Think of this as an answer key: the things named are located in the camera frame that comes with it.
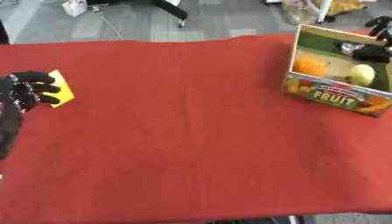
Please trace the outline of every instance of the robotic hand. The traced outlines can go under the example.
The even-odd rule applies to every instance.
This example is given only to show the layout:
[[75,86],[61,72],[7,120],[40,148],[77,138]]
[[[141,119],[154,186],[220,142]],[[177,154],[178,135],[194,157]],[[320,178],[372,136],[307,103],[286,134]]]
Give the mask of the robotic hand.
[[59,87],[50,85],[52,83],[54,78],[49,74],[33,71],[0,77],[0,160],[11,150],[23,122],[23,113],[40,102],[60,102],[59,99],[43,94],[60,91]]
[[389,63],[392,61],[392,17],[377,17],[365,23],[366,27],[373,27],[369,36],[376,37],[378,41],[386,41],[386,45],[359,44],[352,42],[339,42],[338,50],[359,61],[376,63]]
[[390,47],[392,46],[392,24],[390,22],[392,22],[392,17],[381,16],[367,21],[365,26],[374,27],[369,36],[377,37],[379,41],[386,40],[385,46]]

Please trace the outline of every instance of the table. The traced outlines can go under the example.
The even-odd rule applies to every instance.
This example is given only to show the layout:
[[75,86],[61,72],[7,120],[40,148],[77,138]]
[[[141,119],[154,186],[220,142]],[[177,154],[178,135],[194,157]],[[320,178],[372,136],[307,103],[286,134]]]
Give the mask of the table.
[[3,45],[76,98],[25,115],[0,223],[217,220],[392,209],[392,113],[280,91],[293,35]]

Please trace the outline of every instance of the gray carpet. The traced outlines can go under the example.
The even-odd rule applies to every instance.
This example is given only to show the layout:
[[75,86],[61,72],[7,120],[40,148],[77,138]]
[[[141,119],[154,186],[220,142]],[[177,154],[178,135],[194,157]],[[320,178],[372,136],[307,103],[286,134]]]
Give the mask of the gray carpet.
[[[296,30],[285,21],[279,4],[266,6],[261,0],[183,0],[180,6],[190,13],[183,29],[177,28],[176,18],[143,0],[104,7],[100,13],[88,12],[77,18],[63,12],[62,2],[21,0],[18,7],[0,8],[0,18],[12,42],[19,44],[119,39],[111,25],[122,39],[141,41],[202,41]],[[370,18],[392,16],[392,1],[379,0],[367,6],[367,10],[339,16],[336,23],[321,26],[361,30]],[[316,215],[314,220],[318,224],[392,223],[389,215],[361,213]]]

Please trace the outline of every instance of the yellow sponge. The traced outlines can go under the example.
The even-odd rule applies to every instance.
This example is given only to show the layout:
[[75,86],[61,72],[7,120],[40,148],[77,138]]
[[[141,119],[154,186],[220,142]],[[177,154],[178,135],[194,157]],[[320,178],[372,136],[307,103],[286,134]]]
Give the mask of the yellow sponge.
[[74,98],[74,93],[72,92],[66,80],[58,70],[49,73],[49,75],[56,80],[52,85],[61,88],[61,90],[57,94],[44,93],[44,95],[53,96],[59,99],[58,104],[51,104],[51,106],[55,109],[63,105],[64,103],[71,101]]

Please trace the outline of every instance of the fruit box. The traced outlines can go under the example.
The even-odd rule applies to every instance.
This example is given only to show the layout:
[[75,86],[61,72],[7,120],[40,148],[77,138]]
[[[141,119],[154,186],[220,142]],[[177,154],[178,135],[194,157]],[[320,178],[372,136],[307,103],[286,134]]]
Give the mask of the fruit box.
[[[392,104],[392,63],[355,61],[338,50],[338,41],[381,44],[368,36],[301,24],[291,55],[290,70],[283,81],[283,92],[370,116],[382,116]],[[334,79],[294,72],[294,62],[304,56],[327,63],[326,73]],[[369,86],[355,86],[344,82],[344,79],[335,79],[345,77],[357,64],[367,64],[375,70],[374,80]]]

